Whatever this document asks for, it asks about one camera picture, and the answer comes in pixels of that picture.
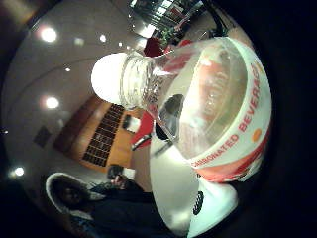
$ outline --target ceiling light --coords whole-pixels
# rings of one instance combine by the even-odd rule
[[[106,36],[105,35],[100,35],[100,42],[106,42],[107,41],[107,38],[106,38]]]
[[[16,169],[14,169],[14,173],[16,174],[16,176],[20,177],[24,174],[24,170],[22,167],[17,167]]]
[[[53,28],[46,27],[41,31],[42,40],[48,43],[54,42],[57,38],[57,33]]]
[[[59,106],[59,101],[55,97],[49,97],[46,100],[46,105],[48,109],[55,109]]]

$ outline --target person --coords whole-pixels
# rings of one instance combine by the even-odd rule
[[[144,192],[144,190],[132,179],[123,175],[124,168],[117,164],[110,165],[107,178],[110,180],[114,188],[123,189],[125,191]]]
[[[70,216],[72,226],[89,237],[174,237],[153,202],[99,193],[65,173],[50,175],[46,192],[56,209]]]

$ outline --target dark hair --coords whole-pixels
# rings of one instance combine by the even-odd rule
[[[108,174],[107,177],[108,179],[114,179],[116,176],[121,175],[123,171],[123,167],[120,165],[110,165],[109,169],[108,169]]]
[[[66,189],[66,188],[71,188],[71,189],[74,189],[76,191],[78,191],[82,197],[82,201],[78,204],[69,204],[67,202],[64,202],[62,201],[62,198],[60,197],[60,194]],[[52,183],[52,190],[53,190],[53,193],[55,194],[55,196],[57,196],[57,198],[59,200],[62,201],[62,203],[68,207],[69,209],[71,210],[80,210],[82,204],[84,203],[84,200],[87,200],[88,199],[88,194],[86,191],[82,190],[81,188],[79,188],[78,186],[76,185],[73,185],[67,181],[63,181],[63,180],[56,180]]]

